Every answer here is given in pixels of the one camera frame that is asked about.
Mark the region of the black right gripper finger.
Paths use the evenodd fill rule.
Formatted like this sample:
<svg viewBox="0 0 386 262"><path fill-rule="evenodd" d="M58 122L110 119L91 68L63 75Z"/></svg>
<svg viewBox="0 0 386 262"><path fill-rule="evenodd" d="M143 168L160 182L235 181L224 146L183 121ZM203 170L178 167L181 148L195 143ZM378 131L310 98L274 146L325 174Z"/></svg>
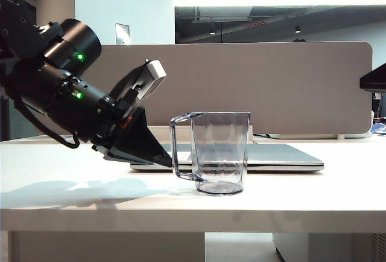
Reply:
<svg viewBox="0 0 386 262"><path fill-rule="evenodd" d="M359 87L365 91L385 93L386 91L386 63L362 76Z"/></svg>

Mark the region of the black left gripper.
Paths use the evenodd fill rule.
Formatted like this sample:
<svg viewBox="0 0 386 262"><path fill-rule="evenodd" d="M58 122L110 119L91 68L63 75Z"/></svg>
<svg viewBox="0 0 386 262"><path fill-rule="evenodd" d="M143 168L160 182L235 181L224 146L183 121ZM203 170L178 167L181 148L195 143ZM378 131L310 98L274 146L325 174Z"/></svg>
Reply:
<svg viewBox="0 0 386 262"><path fill-rule="evenodd" d="M170 155L147 126L137 94L108 94L101 102L103 122L91 139L94 151L108 161L172 166Z"/></svg>

